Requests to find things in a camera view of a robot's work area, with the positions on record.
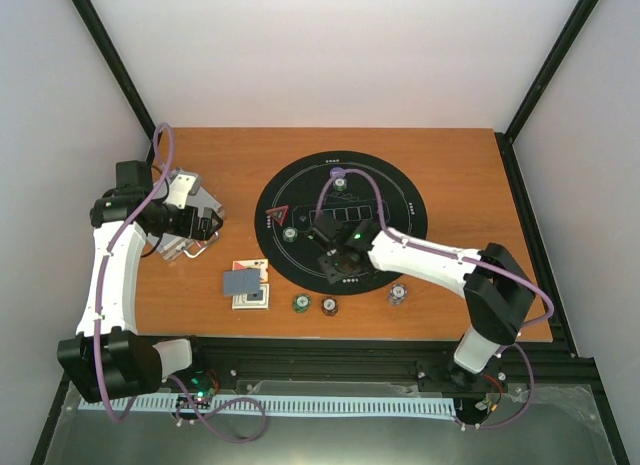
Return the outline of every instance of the black frame bar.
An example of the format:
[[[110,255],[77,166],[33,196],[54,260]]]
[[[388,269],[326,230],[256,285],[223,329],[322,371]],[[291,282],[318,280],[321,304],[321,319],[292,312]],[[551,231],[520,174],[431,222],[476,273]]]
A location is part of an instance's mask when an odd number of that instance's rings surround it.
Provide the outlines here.
[[[72,0],[146,135],[155,128],[120,56],[91,0]],[[520,174],[513,143],[547,85],[582,29],[598,0],[579,0],[560,36],[505,133],[496,133],[514,204],[539,285],[551,296],[556,313],[550,320],[552,343],[524,343],[536,381],[586,384],[593,391],[617,463],[629,463],[600,375],[593,359],[579,358],[571,336],[549,259],[531,202]],[[148,160],[153,159],[153,150]],[[218,371],[221,386],[235,388],[238,380],[415,381],[421,361],[453,352],[453,341],[360,341],[303,339],[201,338],[202,359]],[[526,382],[526,368],[516,353],[506,352],[502,370],[511,381]],[[63,377],[36,447],[32,464],[44,463],[56,422],[69,387]]]

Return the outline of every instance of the round black game mat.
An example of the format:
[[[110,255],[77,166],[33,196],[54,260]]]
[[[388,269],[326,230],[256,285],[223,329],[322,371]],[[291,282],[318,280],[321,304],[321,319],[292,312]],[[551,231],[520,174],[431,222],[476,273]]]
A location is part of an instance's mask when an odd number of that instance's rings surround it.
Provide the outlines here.
[[[306,235],[322,186],[336,168],[359,168],[371,175],[382,193],[387,225],[417,238],[426,237],[427,210],[406,175],[372,155],[336,151],[301,158],[271,179],[256,207],[256,238],[270,266],[303,289],[330,295],[369,292],[397,280],[400,274],[367,272],[330,285],[317,262],[323,251]],[[346,179],[346,190],[329,190],[323,213],[333,213],[338,220],[354,224],[377,217],[375,195],[366,179],[355,174],[347,175]],[[280,207],[288,207],[282,225],[267,214],[268,210]],[[298,231],[293,242],[283,239],[287,227]]]

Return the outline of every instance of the wall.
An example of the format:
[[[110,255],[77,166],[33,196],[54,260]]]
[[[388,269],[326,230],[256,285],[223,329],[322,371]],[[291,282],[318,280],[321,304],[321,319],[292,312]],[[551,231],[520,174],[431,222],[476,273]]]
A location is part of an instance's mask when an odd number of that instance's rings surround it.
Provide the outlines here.
[[[147,145],[69,0],[0,0],[0,449],[28,463],[80,320],[89,209]]]
[[[504,130],[577,0],[93,0],[180,126]]]
[[[516,141],[581,355],[640,463],[640,0],[601,0]]]

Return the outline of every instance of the brown wooden surface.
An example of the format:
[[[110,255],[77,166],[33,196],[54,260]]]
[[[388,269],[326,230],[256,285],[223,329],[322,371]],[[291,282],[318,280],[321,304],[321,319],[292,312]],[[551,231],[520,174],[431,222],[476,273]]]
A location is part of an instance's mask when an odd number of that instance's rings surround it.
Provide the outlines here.
[[[263,257],[253,225],[260,193],[284,166],[326,150],[369,153],[402,170],[427,207],[429,240],[469,248],[501,243],[534,276],[492,130],[176,129],[176,137],[174,165],[202,176],[227,220],[220,240],[195,260],[142,260],[136,295],[140,333],[459,339],[469,325],[464,300],[412,277],[400,280],[409,289],[400,306],[387,303],[384,287],[339,297],[340,311],[327,317],[320,311],[321,294],[314,292],[312,308],[295,313],[293,297],[306,291],[271,267],[270,310],[231,310],[231,298],[222,295],[222,273],[233,260]],[[542,313],[538,299],[530,317]],[[522,338],[548,341],[551,333],[544,323]]]

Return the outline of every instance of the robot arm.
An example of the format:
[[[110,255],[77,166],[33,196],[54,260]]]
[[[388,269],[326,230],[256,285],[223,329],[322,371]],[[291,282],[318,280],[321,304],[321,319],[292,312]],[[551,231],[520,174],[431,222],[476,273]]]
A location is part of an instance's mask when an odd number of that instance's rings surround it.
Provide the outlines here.
[[[166,198],[150,202],[139,218],[124,229],[110,253],[107,246],[124,219],[151,191],[149,165],[117,164],[116,185],[96,201],[91,211],[91,223],[96,228],[89,296],[76,336],[58,344],[58,361],[88,402],[101,399],[92,347],[97,318],[101,320],[101,360],[111,399],[155,392],[163,377],[191,365],[188,339],[151,345],[137,335],[134,304],[140,254],[148,233],[208,240],[222,226],[222,218],[212,209],[205,208],[199,217],[197,208],[186,204],[188,195],[199,187],[199,180],[193,174],[178,172]],[[103,277],[101,316],[97,317],[96,289],[105,254],[109,254],[109,261]]]
[[[447,247],[392,228],[380,230],[370,220],[349,229],[328,214],[315,220],[309,238],[326,251],[319,263],[331,283],[375,269],[412,275],[464,298],[471,326],[453,360],[472,374],[480,373],[501,346],[514,343],[533,303],[534,295],[525,287],[463,260],[488,262],[526,278],[511,254],[497,244],[484,250]]]

